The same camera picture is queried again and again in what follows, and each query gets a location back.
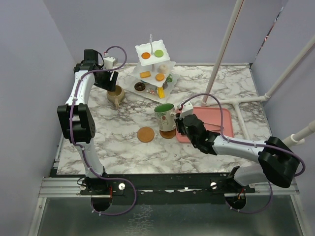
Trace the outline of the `sprinkled white cake slice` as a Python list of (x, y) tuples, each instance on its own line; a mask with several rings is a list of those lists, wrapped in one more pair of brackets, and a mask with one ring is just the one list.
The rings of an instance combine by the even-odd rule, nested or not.
[(146, 93), (151, 94), (151, 95), (155, 95), (156, 94), (156, 92), (152, 88), (147, 89)]

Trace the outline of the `white round cake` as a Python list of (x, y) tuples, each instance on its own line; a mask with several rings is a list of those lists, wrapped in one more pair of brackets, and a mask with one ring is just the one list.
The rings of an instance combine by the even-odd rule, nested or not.
[(166, 74), (169, 70), (169, 67), (167, 64), (161, 64), (159, 67), (158, 67), (158, 72), (159, 73), (162, 73), (162, 74)]

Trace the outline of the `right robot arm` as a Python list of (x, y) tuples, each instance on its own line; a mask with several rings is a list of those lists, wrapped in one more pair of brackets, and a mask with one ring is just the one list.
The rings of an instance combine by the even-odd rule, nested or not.
[(254, 162), (251, 166), (232, 169), (226, 180), (226, 187), (231, 192), (260, 182), (288, 188), (298, 174), (298, 166), (302, 164), (302, 160), (276, 137), (270, 137), (267, 141), (223, 137), (218, 132), (206, 130), (195, 114), (182, 118), (177, 113), (175, 123), (177, 131), (187, 136), (193, 147), (204, 154), (230, 155)]

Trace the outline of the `orange round cookie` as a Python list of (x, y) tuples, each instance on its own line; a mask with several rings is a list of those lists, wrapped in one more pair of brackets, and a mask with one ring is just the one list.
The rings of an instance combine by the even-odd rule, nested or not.
[(157, 80), (157, 81), (163, 81), (164, 78), (165, 78), (165, 75), (164, 75), (163, 73), (158, 73), (158, 74), (156, 75), (156, 80)]

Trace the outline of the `black steel tongs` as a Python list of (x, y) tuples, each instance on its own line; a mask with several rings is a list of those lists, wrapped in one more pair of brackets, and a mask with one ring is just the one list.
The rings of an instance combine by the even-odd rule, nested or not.
[(221, 127), (220, 125), (217, 124), (204, 123), (204, 126), (207, 130), (210, 130), (212, 132), (221, 132), (221, 130), (224, 130), (224, 127)]

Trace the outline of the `brown round cookie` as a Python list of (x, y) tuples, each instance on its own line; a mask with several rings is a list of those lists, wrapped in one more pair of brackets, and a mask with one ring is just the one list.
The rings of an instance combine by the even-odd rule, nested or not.
[(151, 54), (148, 52), (144, 52), (141, 54), (142, 59), (149, 59), (151, 57)]

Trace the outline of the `green cake piece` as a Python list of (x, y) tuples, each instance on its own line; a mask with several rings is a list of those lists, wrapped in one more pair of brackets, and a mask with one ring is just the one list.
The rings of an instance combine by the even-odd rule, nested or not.
[(172, 74), (169, 74), (168, 77), (166, 78), (166, 82), (170, 83), (172, 81), (173, 81), (173, 76), (172, 76)]

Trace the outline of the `chocolate sprinkled donut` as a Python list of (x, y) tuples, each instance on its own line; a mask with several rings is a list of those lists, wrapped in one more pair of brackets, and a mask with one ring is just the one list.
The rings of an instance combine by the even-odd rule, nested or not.
[(137, 82), (134, 85), (134, 90), (136, 92), (144, 92), (146, 90), (146, 85), (143, 82)]

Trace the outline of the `green macaron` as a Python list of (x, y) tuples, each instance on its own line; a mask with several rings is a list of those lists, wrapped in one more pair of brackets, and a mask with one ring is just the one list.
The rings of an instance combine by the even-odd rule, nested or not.
[(155, 55), (155, 57), (160, 58), (160, 57), (164, 56), (164, 52), (163, 52), (163, 50), (156, 50), (154, 52), (154, 55)]

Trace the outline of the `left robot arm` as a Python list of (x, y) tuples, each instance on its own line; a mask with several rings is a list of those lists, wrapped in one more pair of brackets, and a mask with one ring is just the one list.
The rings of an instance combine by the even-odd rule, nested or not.
[(94, 178), (92, 189), (103, 194), (109, 182), (104, 179), (105, 168), (101, 164), (94, 145), (96, 126), (88, 107), (92, 86), (107, 91), (116, 90), (118, 72), (103, 69), (99, 64), (100, 53), (94, 49), (84, 50), (84, 59), (74, 67), (75, 81), (64, 105), (57, 107), (62, 133), (65, 139), (77, 149), (85, 167), (85, 176)]

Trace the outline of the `white three-tier cake stand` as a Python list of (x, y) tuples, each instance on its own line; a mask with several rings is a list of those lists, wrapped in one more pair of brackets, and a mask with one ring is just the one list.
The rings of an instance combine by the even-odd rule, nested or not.
[[(159, 102), (159, 103), (166, 103), (167, 99), (171, 95), (171, 92), (172, 92), (175, 84), (177, 83), (179, 75), (176, 75), (173, 72), (173, 69), (174, 69), (174, 66), (176, 65), (176, 63), (170, 59), (169, 53), (165, 47), (163, 40), (160, 39), (158, 41), (154, 41), (153, 36), (150, 35), (148, 43), (136, 45), (135, 49), (136, 49), (136, 52), (137, 52), (137, 55), (139, 58), (139, 62), (134, 67), (133, 71), (130, 73), (131, 80), (130, 80), (130, 85), (129, 85), (127, 90), (130, 92), (133, 92), (135, 94), (138, 94), (140, 96), (143, 96), (147, 99), (150, 99), (152, 101)], [(162, 56), (160, 58), (155, 57), (154, 52), (156, 50), (163, 50), (164, 56)], [(149, 59), (142, 59), (141, 54), (144, 52), (150, 53), (151, 57)], [(156, 75), (159, 73), (158, 67), (164, 63), (168, 65), (169, 70), (166, 74), (164, 74), (165, 78), (163, 81), (157, 81)], [(141, 79), (139, 76), (139, 73), (144, 72), (144, 71), (150, 71), (151, 76), (148, 78)], [(167, 89), (164, 89), (165, 98), (160, 99), (158, 94), (157, 94), (157, 87), (163, 86), (163, 83), (166, 81), (166, 78), (168, 77), (169, 74), (172, 74), (173, 81), (168, 83)], [(144, 92), (136, 92), (134, 90), (134, 85), (137, 82), (143, 82), (146, 85), (146, 90), (147, 89), (153, 89), (156, 92), (156, 94), (155, 95), (148, 94), (148, 93), (146, 93), (146, 90)]]

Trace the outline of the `wooden coaster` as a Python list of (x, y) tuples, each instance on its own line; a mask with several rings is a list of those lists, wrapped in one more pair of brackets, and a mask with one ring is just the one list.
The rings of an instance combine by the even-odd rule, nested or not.
[(152, 141), (155, 137), (154, 130), (150, 127), (142, 127), (137, 132), (137, 138), (143, 143), (148, 143)]
[(176, 130), (171, 131), (159, 131), (160, 135), (165, 139), (172, 139), (176, 136)]

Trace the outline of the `green-inside ceramic mug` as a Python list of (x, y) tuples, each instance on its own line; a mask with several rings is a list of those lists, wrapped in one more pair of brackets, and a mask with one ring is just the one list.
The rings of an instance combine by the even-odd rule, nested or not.
[(175, 107), (171, 103), (157, 106), (154, 109), (155, 117), (160, 131), (169, 132), (176, 128), (175, 124)]

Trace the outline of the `yellow layered cake slice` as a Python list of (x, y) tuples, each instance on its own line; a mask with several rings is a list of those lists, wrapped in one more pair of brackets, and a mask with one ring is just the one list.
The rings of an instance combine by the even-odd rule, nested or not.
[(160, 99), (165, 98), (165, 93), (163, 87), (157, 87), (157, 94)]

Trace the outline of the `beige ceramic mug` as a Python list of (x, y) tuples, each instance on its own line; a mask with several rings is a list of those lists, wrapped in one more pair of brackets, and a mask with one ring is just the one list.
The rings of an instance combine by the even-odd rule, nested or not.
[(113, 103), (115, 108), (119, 109), (120, 104), (123, 102), (123, 100), (125, 98), (125, 91), (121, 86), (116, 85), (115, 90), (114, 91), (108, 91), (106, 96), (107, 96), (107, 99), (111, 103)]

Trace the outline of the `pink serving tray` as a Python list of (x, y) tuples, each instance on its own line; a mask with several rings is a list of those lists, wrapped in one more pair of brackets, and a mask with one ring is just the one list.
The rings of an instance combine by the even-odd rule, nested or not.
[[(232, 117), (228, 109), (223, 108), (223, 133), (225, 136), (234, 137)], [(194, 107), (193, 114), (204, 122), (206, 130), (220, 133), (221, 111), (220, 108)]]

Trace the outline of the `square yellow biscuit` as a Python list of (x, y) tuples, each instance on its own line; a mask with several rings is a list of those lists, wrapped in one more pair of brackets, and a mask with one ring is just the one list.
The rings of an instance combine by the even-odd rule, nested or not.
[(151, 72), (150, 72), (150, 71), (140, 72), (140, 73), (139, 73), (139, 76), (140, 76), (141, 79), (143, 79), (143, 78), (148, 78), (148, 77), (151, 76)]

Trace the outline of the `dark strawberry cake slice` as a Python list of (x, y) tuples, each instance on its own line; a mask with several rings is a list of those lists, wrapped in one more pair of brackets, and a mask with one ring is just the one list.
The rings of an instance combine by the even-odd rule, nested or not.
[(163, 87), (163, 89), (167, 89), (168, 88), (168, 83), (164, 82), (162, 87)]

